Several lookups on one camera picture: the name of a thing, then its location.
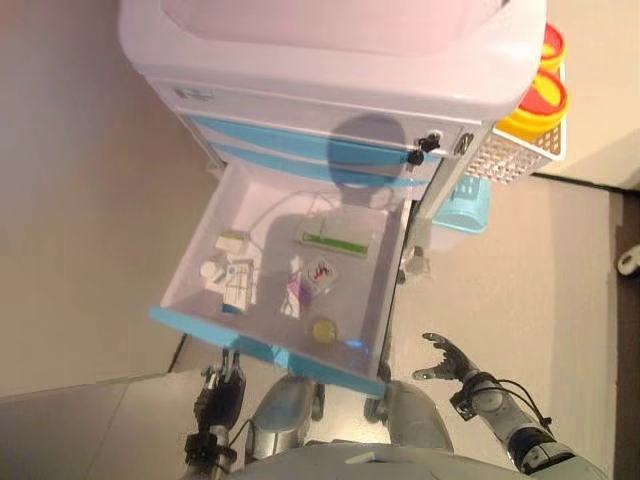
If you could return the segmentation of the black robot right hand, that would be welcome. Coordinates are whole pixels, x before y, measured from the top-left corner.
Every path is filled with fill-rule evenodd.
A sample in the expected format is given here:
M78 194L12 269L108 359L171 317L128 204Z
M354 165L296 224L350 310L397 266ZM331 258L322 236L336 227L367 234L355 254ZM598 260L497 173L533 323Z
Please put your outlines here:
M468 356L446 337L434 332L425 332L422 338L430 342L435 349L441 350L443 356L435 366L414 371L413 380L457 380L464 383L471 373L477 371L477 366Z

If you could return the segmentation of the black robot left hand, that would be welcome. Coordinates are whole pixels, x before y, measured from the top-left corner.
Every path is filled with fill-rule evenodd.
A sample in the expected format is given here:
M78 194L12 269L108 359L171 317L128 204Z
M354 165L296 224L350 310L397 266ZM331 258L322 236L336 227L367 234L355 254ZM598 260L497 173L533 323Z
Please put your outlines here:
M240 416L246 388L240 353L224 349L222 363L208 366L201 376L204 383L193 409L198 430L206 431L212 426L231 430Z

